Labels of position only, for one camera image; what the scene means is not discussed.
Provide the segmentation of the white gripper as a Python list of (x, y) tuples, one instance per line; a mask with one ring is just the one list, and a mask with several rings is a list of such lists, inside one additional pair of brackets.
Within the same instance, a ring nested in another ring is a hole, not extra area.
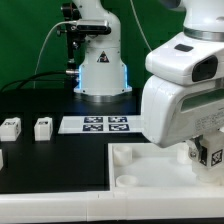
[(160, 147), (187, 140), (189, 158), (206, 164), (198, 135), (224, 126), (224, 42), (179, 33), (149, 53), (145, 67), (143, 135)]

